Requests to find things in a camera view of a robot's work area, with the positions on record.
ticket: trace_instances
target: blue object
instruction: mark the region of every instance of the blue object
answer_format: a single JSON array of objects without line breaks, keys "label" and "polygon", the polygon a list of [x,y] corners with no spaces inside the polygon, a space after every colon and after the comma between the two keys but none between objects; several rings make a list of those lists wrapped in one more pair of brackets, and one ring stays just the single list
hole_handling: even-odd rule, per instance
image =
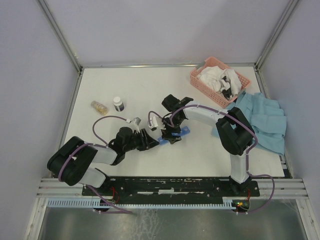
[{"label": "blue object", "polygon": [[[180,133],[172,133],[172,136],[183,137],[183,136],[185,136],[185,135],[187,135],[189,133],[190,133],[190,129],[187,126],[184,126],[183,128],[181,128],[181,132]],[[164,140],[162,138],[162,136],[159,137],[157,140],[160,143],[160,145],[165,145],[165,144],[169,143],[169,141],[168,140]]]},{"label": "blue object", "polygon": [[[287,117],[277,100],[267,99],[260,92],[254,95],[243,93],[226,108],[233,107],[239,108],[251,124],[258,138],[258,147],[279,155],[285,153]],[[217,128],[213,128],[212,135],[219,136]]]}]

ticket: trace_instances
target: white cloth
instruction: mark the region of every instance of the white cloth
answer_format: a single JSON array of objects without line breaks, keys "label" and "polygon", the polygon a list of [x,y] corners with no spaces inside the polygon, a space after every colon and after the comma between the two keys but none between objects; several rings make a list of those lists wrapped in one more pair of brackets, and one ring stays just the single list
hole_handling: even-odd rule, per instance
[{"label": "white cloth", "polygon": [[197,77],[219,94],[222,90],[231,88],[232,98],[240,92],[242,87],[235,70],[230,68],[222,70],[218,66],[207,66]]}]

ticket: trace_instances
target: black mounting plate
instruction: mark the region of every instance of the black mounting plate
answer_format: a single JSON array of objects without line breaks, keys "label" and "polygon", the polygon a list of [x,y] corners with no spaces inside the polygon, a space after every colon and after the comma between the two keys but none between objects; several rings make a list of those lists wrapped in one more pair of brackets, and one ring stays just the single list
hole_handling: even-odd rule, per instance
[{"label": "black mounting plate", "polygon": [[[260,196],[256,181],[235,194],[229,179],[222,177],[109,176],[97,191],[102,196],[112,196],[111,187],[119,194],[118,204],[222,204],[223,197],[247,197],[248,190],[251,197]],[[95,196],[87,187],[82,189],[82,195]]]}]

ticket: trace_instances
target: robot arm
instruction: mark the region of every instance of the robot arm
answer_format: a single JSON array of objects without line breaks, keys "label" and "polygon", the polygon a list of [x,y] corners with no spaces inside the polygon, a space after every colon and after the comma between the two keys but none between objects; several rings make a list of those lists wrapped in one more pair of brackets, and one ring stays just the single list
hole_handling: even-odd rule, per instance
[{"label": "robot arm", "polygon": [[[213,127],[215,125],[217,127],[222,146],[230,153],[230,178],[240,189],[243,185],[246,185],[246,181],[250,181],[250,177],[246,169],[247,164],[245,150],[252,145],[253,137],[248,131],[222,114],[195,106],[198,104],[190,97],[185,97],[182,100],[179,100],[172,95],[168,95],[162,101],[162,105],[171,112],[171,114],[182,107],[191,106],[180,110],[172,117],[173,126],[171,124],[170,117],[164,117],[162,119],[162,123],[164,125],[164,129],[161,130],[163,139],[168,140],[171,144],[180,141],[181,137],[176,134],[173,135],[172,133],[180,133],[180,125],[184,120],[196,120]],[[234,107],[231,110],[222,110],[220,113],[221,112],[228,113],[254,132],[250,123],[239,108]],[[151,123],[150,128],[154,129],[153,122]]]},{"label": "robot arm", "polygon": [[159,142],[150,137],[145,129],[133,131],[129,127],[120,128],[115,139],[112,139],[108,146],[85,144],[82,139],[73,136],[50,158],[47,168],[56,176],[62,170],[60,178],[69,186],[80,183],[99,188],[105,181],[106,175],[89,167],[91,163],[115,166],[125,158],[127,152],[134,149],[145,151],[157,145]]},{"label": "robot arm", "polygon": [[[170,112],[169,115],[186,107],[175,113],[174,116],[161,119],[161,123],[164,125],[164,128],[161,129],[164,140],[168,140],[171,144],[180,141],[181,137],[177,134],[181,132],[180,125],[184,120],[196,120],[210,126],[216,125],[221,143],[230,153],[230,180],[238,189],[246,187],[251,179],[247,173],[244,152],[253,143],[253,137],[248,131],[233,120],[223,117],[222,114],[197,107],[198,104],[190,97],[179,100],[169,95],[162,101],[162,105]],[[227,112],[254,132],[240,109],[234,107],[229,111],[222,110],[221,112]],[[150,137],[145,129],[139,129],[140,119],[135,119],[138,120],[135,122],[137,130],[133,131],[129,127],[120,128],[115,139],[111,140],[108,146],[84,143],[79,137],[72,137],[50,158],[47,168],[56,176],[59,175],[59,179],[69,186],[81,183],[99,188],[105,181],[106,175],[89,167],[91,163],[115,166],[131,150],[145,151],[159,145],[159,142]],[[158,125],[155,120],[155,118],[154,121],[150,120],[151,130],[155,130]]]}]

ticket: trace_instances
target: white bottle cap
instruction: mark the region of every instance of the white bottle cap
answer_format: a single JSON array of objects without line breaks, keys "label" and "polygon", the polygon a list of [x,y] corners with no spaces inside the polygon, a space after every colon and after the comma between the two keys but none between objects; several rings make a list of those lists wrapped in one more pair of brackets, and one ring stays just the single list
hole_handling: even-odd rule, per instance
[{"label": "white bottle cap", "polygon": [[120,106],[120,105],[123,104],[123,103],[122,103],[121,98],[120,98],[119,96],[116,96],[116,97],[113,99],[113,104],[114,104],[115,106]]}]

